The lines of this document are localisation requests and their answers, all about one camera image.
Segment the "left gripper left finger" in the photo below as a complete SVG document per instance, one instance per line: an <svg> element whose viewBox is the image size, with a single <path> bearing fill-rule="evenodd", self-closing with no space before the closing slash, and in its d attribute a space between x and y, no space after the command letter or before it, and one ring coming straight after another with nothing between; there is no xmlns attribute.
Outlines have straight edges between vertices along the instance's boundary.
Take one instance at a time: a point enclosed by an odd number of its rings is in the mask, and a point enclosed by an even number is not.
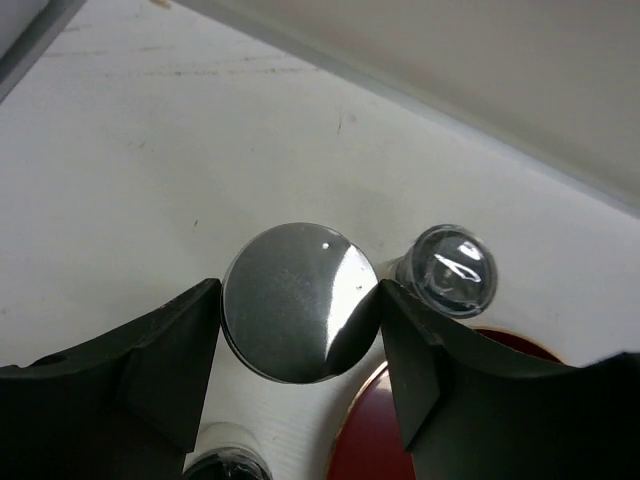
<svg viewBox="0 0 640 480"><path fill-rule="evenodd" d="M221 283L26 367L1 369L4 479L178 479L195 448Z"/></svg>

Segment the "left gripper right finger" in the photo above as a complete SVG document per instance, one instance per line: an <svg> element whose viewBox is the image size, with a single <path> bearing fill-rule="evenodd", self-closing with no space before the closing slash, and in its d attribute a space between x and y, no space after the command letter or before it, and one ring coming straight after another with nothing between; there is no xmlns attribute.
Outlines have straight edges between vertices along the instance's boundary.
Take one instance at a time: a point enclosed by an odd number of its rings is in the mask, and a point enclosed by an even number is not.
<svg viewBox="0 0 640 480"><path fill-rule="evenodd" d="M635 479L639 357L584 367L506 347L379 286L403 446L420 479Z"/></svg>

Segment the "silver-lid spice jar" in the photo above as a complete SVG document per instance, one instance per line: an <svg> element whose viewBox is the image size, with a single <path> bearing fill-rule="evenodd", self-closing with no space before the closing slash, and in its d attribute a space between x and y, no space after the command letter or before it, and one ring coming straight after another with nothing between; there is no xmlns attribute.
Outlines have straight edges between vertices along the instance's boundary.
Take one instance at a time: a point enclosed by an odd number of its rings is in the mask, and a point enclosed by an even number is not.
<svg viewBox="0 0 640 480"><path fill-rule="evenodd" d="M294 222L249 241L222 286L222 330L235 356L283 384L337 377L369 351L380 327L379 280L339 232Z"/></svg>

